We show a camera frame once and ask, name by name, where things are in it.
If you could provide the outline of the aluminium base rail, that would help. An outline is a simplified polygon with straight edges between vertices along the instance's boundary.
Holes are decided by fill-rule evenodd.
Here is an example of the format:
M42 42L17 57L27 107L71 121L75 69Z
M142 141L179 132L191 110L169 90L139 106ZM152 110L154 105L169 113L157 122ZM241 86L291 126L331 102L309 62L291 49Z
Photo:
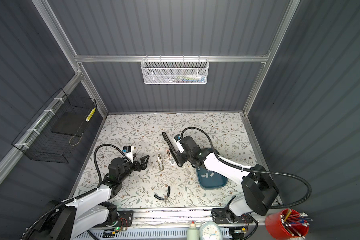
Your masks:
M175 224L213 221L220 224L235 224L242 221L244 216L236 216L234 220L228 220L225 209L140 209L140 210L117 210L114 205L97 205L88 210L77 209L68 206L59 211L60 216L55 222L54 229L62 231L73 239L91 228L129 228L138 225Z

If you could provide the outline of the red pencil cup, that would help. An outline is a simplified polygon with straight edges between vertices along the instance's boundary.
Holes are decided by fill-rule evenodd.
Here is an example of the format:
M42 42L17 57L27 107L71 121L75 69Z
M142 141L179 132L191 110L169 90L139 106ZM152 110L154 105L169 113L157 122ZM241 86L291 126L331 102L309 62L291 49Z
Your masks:
M268 233L276 240L305 239L309 232L312 218L306 213L293 209L284 209L271 214L265 219Z

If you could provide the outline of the white desk clock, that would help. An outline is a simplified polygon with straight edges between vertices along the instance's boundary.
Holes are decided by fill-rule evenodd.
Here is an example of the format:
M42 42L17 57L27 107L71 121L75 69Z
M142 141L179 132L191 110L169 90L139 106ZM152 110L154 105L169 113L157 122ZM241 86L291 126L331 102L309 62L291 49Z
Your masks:
M215 222L206 222L199 228L200 240L222 240L223 233Z

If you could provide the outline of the black pad in basket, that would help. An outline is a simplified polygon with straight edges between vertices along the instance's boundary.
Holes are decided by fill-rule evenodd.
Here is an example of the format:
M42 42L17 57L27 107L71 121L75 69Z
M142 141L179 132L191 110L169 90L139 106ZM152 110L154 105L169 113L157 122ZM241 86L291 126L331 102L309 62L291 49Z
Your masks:
M85 114L64 113L52 127L54 134L67 135L71 137L81 137L89 122L86 122Z

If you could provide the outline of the beige staple remover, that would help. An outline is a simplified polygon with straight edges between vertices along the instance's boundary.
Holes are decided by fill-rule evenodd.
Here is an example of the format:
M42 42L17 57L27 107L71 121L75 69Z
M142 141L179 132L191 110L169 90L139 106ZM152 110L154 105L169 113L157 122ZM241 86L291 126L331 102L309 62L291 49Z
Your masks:
M163 171L164 170L164 162L163 162L161 154L157 154L157 159L158 159L159 169L160 169L160 171Z

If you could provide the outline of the black stapler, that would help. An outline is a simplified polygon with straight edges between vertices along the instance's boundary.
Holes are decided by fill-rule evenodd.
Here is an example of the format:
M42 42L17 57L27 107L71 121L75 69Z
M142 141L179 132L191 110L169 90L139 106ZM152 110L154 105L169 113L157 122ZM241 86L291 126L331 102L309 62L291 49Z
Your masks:
M166 133L166 132L162 132L162 136L163 136L165 142L168 144L168 146L169 146L169 151L170 151L170 153L171 153L171 156L172 156L172 158L174 159L174 161L176 162L177 166L178 166L178 167L182 167L182 166L183 166L183 163L182 163L180 160L178 160L177 154L176 154L176 151L175 151L175 148L174 148L173 144L171 143L171 141L170 141L167 133Z

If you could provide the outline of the black handled pliers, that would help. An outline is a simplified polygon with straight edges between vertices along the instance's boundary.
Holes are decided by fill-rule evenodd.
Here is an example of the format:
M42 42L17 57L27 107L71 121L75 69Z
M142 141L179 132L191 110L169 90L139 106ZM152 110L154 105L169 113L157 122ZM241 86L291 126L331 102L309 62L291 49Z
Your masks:
M167 203L169 202L169 196L171 193L171 187L168 186L167 188L167 193L165 195L163 195L162 197L159 196L158 194L154 194L154 197L159 200L159 201L164 201L165 205L167 205Z

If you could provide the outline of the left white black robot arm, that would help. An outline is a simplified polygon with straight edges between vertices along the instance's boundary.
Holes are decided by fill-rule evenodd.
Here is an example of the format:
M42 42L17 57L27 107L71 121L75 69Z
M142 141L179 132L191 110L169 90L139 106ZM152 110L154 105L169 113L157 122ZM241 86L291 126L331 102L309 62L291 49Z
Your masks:
M148 166L150 156L137 161L115 158L108 165L102 184L75 198L62 201L42 214L23 234L23 240L72 240L90 228L118 221L117 207L108 202L132 172Z

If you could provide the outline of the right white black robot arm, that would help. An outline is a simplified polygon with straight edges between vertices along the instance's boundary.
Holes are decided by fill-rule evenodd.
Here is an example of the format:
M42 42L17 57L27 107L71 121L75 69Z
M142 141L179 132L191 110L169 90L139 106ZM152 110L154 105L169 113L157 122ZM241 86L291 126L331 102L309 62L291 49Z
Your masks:
M228 210L238 216L254 212L264 216L279 194L273 179L267 173L251 173L249 170L264 171L259 164L254 167L235 164L212 149L201 149L190 136L174 137L178 147L177 155L188 161L192 167L205 169L220 174L242 187L243 193L235 197L228 205Z

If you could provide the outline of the teal plastic tray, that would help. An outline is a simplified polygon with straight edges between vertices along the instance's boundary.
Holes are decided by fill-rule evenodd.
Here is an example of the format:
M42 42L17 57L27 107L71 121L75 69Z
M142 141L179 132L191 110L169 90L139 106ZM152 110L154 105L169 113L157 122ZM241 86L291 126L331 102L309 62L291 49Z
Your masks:
M204 190L214 190L224 187L228 179L216 172L209 171L205 167L197 168L199 185Z

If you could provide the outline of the yellow marker in basket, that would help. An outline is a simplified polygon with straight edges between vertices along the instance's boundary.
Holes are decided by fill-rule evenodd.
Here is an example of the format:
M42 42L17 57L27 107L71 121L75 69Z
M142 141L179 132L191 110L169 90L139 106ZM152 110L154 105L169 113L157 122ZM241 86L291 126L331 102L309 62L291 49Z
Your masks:
M86 117L86 119L85 119L85 121L86 122L89 122L90 120L91 120L91 118L93 117L93 115L95 114L95 112L96 112L96 107L94 107L91 111L90 111L90 113L87 115L87 117Z

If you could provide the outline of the white glue bottle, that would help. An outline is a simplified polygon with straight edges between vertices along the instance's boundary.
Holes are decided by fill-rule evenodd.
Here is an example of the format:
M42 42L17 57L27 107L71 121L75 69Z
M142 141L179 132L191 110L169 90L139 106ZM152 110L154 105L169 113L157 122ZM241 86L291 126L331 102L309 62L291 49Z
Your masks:
M199 240L200 239L200 232L199 229L196 227L196 223L191 221L190 227L187 230L187 240Z

